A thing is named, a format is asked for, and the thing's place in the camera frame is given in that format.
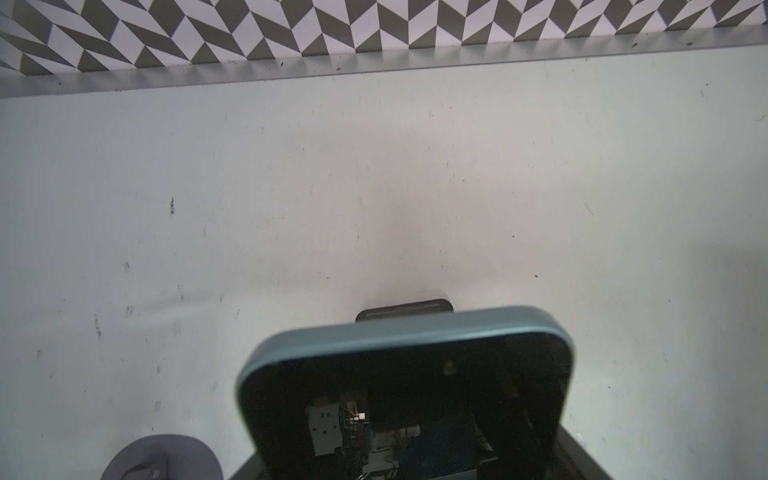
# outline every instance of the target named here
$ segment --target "gray plastic part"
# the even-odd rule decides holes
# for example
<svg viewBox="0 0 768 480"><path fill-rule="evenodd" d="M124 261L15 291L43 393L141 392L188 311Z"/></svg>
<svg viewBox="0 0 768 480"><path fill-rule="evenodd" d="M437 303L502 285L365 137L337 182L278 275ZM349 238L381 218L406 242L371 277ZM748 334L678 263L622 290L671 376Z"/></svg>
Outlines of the gray plastic part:
<svg viewBox="0 0 768 480"><path fill-rule="evenodd" d="M571 337L543 310L506 306L489 310L407 316L377 322L321 326L278 333L251 354L236 388L258 369L279 362L341 353L421 346L519 333L549 333L561 338L574 357Z"/></svg>
<svg viewBox="0 0 768 480"><path fill-rule="evenodd" d="M109 462L101 480L223 480L207 445L185 435L151 435L127 445Z"/></svg>

